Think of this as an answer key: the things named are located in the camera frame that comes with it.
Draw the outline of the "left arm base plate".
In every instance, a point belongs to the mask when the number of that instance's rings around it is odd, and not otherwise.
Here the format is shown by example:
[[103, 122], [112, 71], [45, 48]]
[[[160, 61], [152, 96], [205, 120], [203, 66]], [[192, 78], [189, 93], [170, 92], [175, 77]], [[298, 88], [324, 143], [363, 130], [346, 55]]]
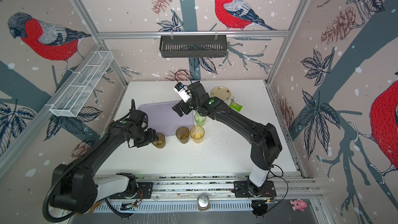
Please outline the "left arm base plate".
[[150, 199], [153, 190], [152, 182], [138, 182], [133, 189], [127, 189], [124, 192], [116, 193], [109, 198], [112, 200], [140, 200]]

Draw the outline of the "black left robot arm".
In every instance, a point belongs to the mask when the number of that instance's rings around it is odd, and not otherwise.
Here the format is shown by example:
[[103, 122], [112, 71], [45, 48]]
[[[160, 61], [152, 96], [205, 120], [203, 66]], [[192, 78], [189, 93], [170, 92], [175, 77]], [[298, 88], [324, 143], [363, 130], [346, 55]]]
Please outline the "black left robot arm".
[[157, 133], [136, 121], [118, 120], [109, 125], [106, 135], [84, 155], [70, 164], [58, 165], [52, 173], [51, 187], [43, 202], [44, 217], [55, 222], [56, 218], [49, 212], [50, 206], [68, 210], [72, 215], [83, 214], [103, 199], [94, 176], [108, 157], [130, 140], [134, 142], [132, 147], [143, 147], [157, 140]]

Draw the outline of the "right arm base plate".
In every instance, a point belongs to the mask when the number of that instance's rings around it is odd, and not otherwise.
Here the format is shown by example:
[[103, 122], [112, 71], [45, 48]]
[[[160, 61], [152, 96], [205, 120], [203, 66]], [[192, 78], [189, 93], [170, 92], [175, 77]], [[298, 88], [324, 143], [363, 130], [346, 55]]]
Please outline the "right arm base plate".
[[260, 187], [257, 187], [249, 179], [246, 181], [234, 181], [231, 192], [235, 194], [236, 198], [275, 198], [277, 195], [274, 183], [271, 180], [266, 180]]

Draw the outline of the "amber yellow glass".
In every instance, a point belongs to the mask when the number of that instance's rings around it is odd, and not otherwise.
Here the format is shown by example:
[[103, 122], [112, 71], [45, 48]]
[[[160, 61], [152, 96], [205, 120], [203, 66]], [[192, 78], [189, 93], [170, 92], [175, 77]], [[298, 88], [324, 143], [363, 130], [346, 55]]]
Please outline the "amber yellow glass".
[[205, 135], [205, 130], [199, 125], [193, 126], [190, 129], [190, 137], [193, 139], [193, 141], [196, 144], [203, 142], [204, 135]]

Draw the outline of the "brown textured glass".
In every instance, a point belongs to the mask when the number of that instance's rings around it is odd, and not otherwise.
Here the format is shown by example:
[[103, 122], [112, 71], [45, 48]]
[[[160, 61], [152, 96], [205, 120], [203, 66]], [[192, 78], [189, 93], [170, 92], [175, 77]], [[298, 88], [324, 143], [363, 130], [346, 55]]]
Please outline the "brown textured glass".
[[155, 141], [152, 142], [152, 144], [156, 147], [156, 148], [164, 148], [166, 141], [165, 141], [165, 136], [162, 133], [157, 133], [157, 138]]
[[176, 130], [176, 137], [177, 139], [182, 143], [186, 144], [189, 141], [190, 138], [190, 130], [187, 127], [179, 127]]

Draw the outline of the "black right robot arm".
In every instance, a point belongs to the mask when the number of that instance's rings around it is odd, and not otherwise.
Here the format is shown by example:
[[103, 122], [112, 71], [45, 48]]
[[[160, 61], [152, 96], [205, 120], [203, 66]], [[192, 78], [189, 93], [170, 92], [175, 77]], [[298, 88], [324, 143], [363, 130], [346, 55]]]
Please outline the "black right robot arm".
[[195, 110], [201, 116], [227, 125], [251, 144], [250, 157], [255, 166], [249, 175], [247, 187], [252, 196], [261, 196], [265, 192], [271, 167], [283, 150], [275, 126], [255, 122], [233, 110], [220, 98], [210, 97], [200, 82], [188, 86], [178, 82], [174, 91], [181, 101], [172, 109], [180, 117]]

